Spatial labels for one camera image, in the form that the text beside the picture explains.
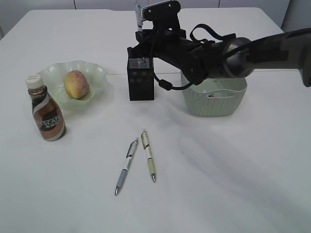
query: coffee bottle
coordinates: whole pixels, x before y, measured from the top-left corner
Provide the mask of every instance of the coffee bottle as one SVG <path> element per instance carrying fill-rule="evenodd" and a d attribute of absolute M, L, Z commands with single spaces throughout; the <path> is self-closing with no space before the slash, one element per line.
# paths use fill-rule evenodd
<path fill-rule="evenodd" d="M 66 132 L 62 112 L 48 93 L 40 75 L 26 79 L 28 93 L 32 99 L 33 116 L 42 137 L 47 141 L 61 138 Z"/>

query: white bottle cap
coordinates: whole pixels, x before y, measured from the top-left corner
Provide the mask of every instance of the white bottle cap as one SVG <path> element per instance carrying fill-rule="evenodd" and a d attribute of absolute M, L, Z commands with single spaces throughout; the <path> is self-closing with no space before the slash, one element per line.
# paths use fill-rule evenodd
<path fill-rule="evenodd" d="M 37 89 L 44 85 L 43 79 L 39 74 L 35 74 L 32 76 L 29 76 L 26 80 L 26 85 L 28 89 Z"/>

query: white table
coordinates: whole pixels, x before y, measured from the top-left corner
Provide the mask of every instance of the white table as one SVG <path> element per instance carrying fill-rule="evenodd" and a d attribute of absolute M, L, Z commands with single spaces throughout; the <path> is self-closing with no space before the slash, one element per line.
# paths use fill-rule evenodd
<path fill-rule="evenodd" d="M 181 92 L 159 87 L 155 101 L 130 102 L 124 73 L 125 48 L 135 44 L 133 15 L 34 11 L 0 41 L 0 232 L 309 233 L 311 89 L 299 73 L 254 72 L 232 116 L 192 116 Z M 112 21 L 123 34 L 107 34 Z M 188 31 L 206 22 L 250 39 L 281 32 L 254 8 L 187 9 L 180 21 Z M 108 76 L 109 91 L 87 111 L 63 111 L 67 134 L 46 142 L 24 78 L 76 59 L 120 75 Z M 179 83 L 178 74 L 159 77 Z M 128 146 L 142 128 L 157 182 L 140 144 L 115 197 Z"/>

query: plastic basket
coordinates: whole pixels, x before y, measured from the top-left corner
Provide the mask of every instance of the plastic basket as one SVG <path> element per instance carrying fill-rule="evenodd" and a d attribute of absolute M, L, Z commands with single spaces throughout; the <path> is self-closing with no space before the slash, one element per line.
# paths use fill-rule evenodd
<path fill-rule="evenodd" d="M 181 72 L 181 83 L 188 80 Z M 247 89 L 245 78 L 221 78 L 204 80 L 183 91 L 189 110 L 200 117 L 220 117 L 234 113 Z"/>

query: green glass bowl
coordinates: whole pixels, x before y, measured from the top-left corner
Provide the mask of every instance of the green glass bowl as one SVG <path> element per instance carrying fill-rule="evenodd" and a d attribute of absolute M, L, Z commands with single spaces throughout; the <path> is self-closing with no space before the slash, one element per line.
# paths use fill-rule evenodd
<path fill-rule="evenodd" d="M 81 71 L 89 84 L 89 92 L 78 100 L 72 99 L 67 94 L 64 85 L 64 77 L 66 73 L 73 70 Z M 38 74 L 43 78 L 44 84 L 48 87 L 50 95 L 63 109 L 84 107 L 92 100 L 92 98 L 108 87 L 108 81 L 106 78 L 107 71 L 100 65 L 90 62 L 72 61 L 55 63 Z"/>

